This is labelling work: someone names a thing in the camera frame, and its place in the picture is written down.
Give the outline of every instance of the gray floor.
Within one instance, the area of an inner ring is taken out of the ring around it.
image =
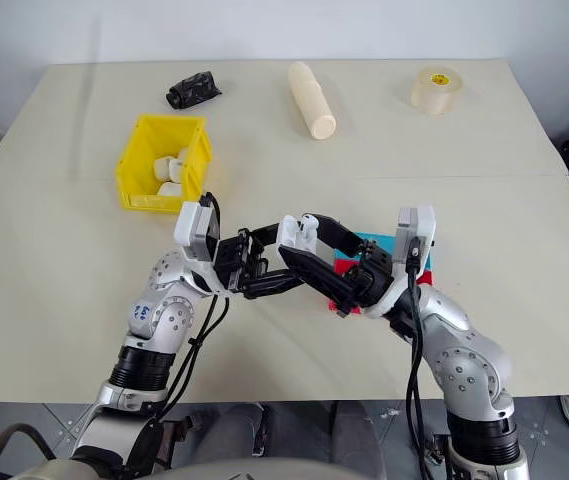
[[[274,412],[270,426],[274,444],[280,456],[328,459],[329,402],[269,404]],[[365,406],[373,419],[382,445],[388,469],[388,478],[418,478],[415,457],[410,448],[404,403],[400,401],[367,401]],[[446,417],[441,401],[426,401],[425,423],[433,432],[446,431]],[[88,405],[15,404],[0,403],[0,431],[16,423],[30,423],[36,427],[59,457],[70,454],[75,435],[84,420]],[[202,408],[212,413],[227,405],[181,405],[170,417],[181,418]],[[524,446],[531,467],[531,477],[539,480],[569,479],[569,426],[562,416],[555,397],[524,398],[516,400],[516,416],[520,442]],[[290,434],[303,429],[303,438],[291,442]],[[198,441],[198,433],[189,433],[186,442],[175,450],[174,465],[188,464],[190,454]],[[18,473],[41,461],[37,449],[22,435],[16,435],[0,459],[0,471]],[[441,468],[434,469],[436,478],[444,478]]]

